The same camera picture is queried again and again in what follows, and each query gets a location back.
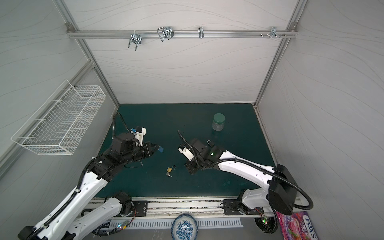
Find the brass padlock with keys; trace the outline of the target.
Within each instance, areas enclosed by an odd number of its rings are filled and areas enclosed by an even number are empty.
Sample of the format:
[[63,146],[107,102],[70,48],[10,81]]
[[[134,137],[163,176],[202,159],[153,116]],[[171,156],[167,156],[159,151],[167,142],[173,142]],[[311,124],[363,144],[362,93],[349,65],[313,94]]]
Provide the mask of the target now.
[[167,168],[166,175],[168,177],[172,177],[171,172],[176,169],[176,166],[173,165],[172,167]]

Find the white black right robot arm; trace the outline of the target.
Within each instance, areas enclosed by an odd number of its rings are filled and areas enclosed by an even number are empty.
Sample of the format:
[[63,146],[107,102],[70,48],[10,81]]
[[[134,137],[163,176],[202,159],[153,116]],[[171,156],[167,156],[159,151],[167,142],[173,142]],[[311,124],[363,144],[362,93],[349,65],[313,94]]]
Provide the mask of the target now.
[[199,170],[216,169],[240,176],[259,186],[258,189],[247,189],[240,193],[236,206],[239,212],[245,214],[251,209],[269,207],[284,215],[293,213],[298,191],[292,186],[296,182],[284,166],[274,168],[259,165],[212,142],[205,145],[198,139],[193,139],[189,144],[181,144],[179,152],[187,158],[185,166],[191,175]]

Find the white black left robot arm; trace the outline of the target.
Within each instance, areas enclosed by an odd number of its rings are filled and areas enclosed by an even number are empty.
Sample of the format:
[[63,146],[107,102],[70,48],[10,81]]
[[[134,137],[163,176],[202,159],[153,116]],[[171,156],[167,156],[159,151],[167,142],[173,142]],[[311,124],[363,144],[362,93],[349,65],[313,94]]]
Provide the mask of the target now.
[[87,215],[77,216],[89,201],[130,163],[140,162],[164,149],[143,141],[144,134],[123,133],[113,138],[111,146],[92,158],[82,170],[73,192],[35,226],[26,226],[18,234],[20,240],[80,240],[106,220],[129,214],[132,199],[125,193],[111,197]]

